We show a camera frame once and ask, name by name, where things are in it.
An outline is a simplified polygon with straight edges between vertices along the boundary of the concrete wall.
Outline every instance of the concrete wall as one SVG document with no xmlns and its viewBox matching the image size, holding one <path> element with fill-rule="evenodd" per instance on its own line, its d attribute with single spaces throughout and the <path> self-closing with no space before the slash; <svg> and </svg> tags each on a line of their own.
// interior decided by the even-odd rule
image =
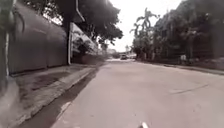
<svg viewBox="0 0 224 128">
<path fill-rule="evenodd" d="M 10 73 L 66 65 L 65 31 L 20 3 L 16 8 L 22 18 L 16 16 L 16 41 L 11 40 L 9 45 Z"/>
</svg>

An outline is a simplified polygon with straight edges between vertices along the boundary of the roadside vegetation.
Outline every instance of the roadside vegetation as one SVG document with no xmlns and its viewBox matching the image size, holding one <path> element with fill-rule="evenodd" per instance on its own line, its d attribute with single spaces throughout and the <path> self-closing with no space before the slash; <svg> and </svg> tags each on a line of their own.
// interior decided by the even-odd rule
<svg viewBox="0 0 224 128">
<path fill-rule="evenodd" d="M 69 32 L 70 22 L 75 22 L 93 41 L 113 44 L 116 38 L 122 38 L 122 31 L 116 27 L 119 22 L 119 9 L 108 0 L 20 0 L 40 15 L 57 19 Z M 79 17 L 76 8 L 84 18 L 84 22 L 76 21 Z"/>
<path fill-rule="evenodd" d="M 223 57 L 223 6 L 222 0 L 185 0 L 163 17 L 146 9 L 134 24 L 137 59 L 177 64 L 186 55 L 193 64 Z M 158 18 L 153 27 L 151 17 Z"/>
</svg>

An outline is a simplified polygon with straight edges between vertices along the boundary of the tree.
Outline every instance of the tree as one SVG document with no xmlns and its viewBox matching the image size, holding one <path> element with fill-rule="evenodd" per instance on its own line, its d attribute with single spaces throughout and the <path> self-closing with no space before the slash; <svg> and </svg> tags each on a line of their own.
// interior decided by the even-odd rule
<svg viewBox="0 0 224 128">
<path fill-rule="evenodd" d="M 89 41 L 83 41 L 82 38 L 77 40 L 77 47 L 79 50 L 80 57 L 86 55 L 87 52 L 91 52 L 93 49 L 89 46 Z"/>
<path fill-rule="evenodd" d="M 85 21 L 76 23 L 92 40 L 99 37 L 113 42 L 122 38 L 122 31 L 115 25 L 119 22 L 119 10 L 108 0 L 22 0 L 40 14 L 62 18 L 62 26 L 69 33 L 70 22 L 77 18 L 78 6 Z"/>
<path fill-rule="evenodd" d="M 143 20 L 142 25 L 141 25 L 142 26 L 142 31 L 150 31 L 151 22 L 150 22 L 149 18 L 151 18 L 153 16 L 156 17 L 156 18 L 158 17 L 157 15 L 153 14 L 151 11 L 148 11 L 147 8 L 145 8 L 145 15 L 137 18 L 136 23 Z"/>
<path fill-rule="evenodd" d="M 116 53 L 113 53 L 112 54 L 112 57 L 115 58 L 115 59 L 119 59 L 120 58 L 120 54 L 117 53 L 117 52 Z"/>
<path fill-rule="evenodd" d="M 217 19 L 204 10 L 204 3 L 197 2 L 181 2 L 176 10 L 170 11 L 156 23 L 154 45 L 159 49 L 157 55 L 160 58 L 178 59 L 182 54 L 187 55 L 188 59 L 214 56 L 211 37 L 217 24 L 213 23 Z"/>
<path fill-rule="evenodd" d="M 135 29 L 132 29 L 130 32 L 135 32 L 135 39 L 133 40 L 133 51 L 137 54 L 137 58 L 146 59 L 149 57 L 152 46 L 152 31 L 153 27 L 151 26 L 150 18 L 158 17 L 157 15 L 145 9 L 145 15 L 138 17 L 136 23 L 134 24 Z"/>
</svg>

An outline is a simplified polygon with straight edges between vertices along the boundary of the foliage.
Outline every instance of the foliage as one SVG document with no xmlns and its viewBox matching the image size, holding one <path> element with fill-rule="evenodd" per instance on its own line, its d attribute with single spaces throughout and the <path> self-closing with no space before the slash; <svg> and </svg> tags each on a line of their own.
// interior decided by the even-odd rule
<svg viewBox="0 0 224 128">
<path fill-rule="evenodd" d="M 148 54 L 148 59 L 155 53 L 157 60 L 177 60 L 183 54 L 188 59 L 224 56 L 224 37 L 221 34 L 224 32 L 223 5 L 222 0 L 182 1 L 176 10 L 159 18 L 153 28 L 146 29 L 144 22 L 142 30 L 136 27 L 134 51 Z"/>
<path fill-rule="evenodd" d="M 142 56 L 144 53 L 148 53 L 151 50 L 152 46 L 152 31 L 153 27 L 151 26 L 150 18 L 156 17 L 157 15 L 153 14 L 151 11 L 145 9 L 144 16 L 137 18 L 136 23 L 134 24 L 135 29 L 132 29 L 130 32 L 134 31 L 135 39 L 133 40 L 132 50 L 137 54 L 137 58 Z"/>
<path fill-rule="evenodd" d="M 107 51 L 107 48 L 108 48 L 108 44 L 104 43 L 104 41 L 100 41 L 100 44 L 101 44 L 101 49 L 106 52 Z"/>
<path fill-rule="evenodd" d="M 63 27 L 69 32 L 70 22 L 77 17 L 76 0 L 21 0 L 40 14 L 63 19 Z M 79 0 L 79 10 L 85 22 L 77 25 L 93 40 L 98 37 L 113 42 L 122 38 L 122 31 L 116 27 L 119 10 L 108 0 Z"/>
<path fill-rule="evenodd" d="M 115 58 L 115 59 L 118 59 L 118 58 L 120 58 L 120 54 L 119 53 L 114 53 L 114 54 L 112 54 L 112 57 Z"/>
<path fill-rule="evenodd" d="M 83 41 L 82 38 L 79 38 L 75 45 L 79 50 L 80 56 L 85 56 L 87 52 L 91 52 L 93 49 L 89 46 L 89 41 Z"/>
</svg>

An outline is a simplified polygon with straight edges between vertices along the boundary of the sky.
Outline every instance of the sky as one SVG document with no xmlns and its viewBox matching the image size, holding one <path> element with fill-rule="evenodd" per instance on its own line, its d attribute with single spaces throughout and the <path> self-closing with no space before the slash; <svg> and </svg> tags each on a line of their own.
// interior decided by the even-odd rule
<svg viewBox="0 0 224 128">
<path fill-rule="evenodd" d="M 134 34 L 130 30 L 134 28 L 137 17 L 144 16 L 147 7 L 152 13 L 163 16 L 171 9 L 176 9 L 182 0 L 110 0 L 114 7 L 120 9 L 119 19 L 121 23 L 117 26 L 123 31 L 123 38 L 117 39 L 115 46 L 109 48 L 116 49 L 118 52 L 125 51 L 125 46 L 131 46 Z M 155 18 L 150 19 L 151 24 L 156 23 Z"/>
</svg>

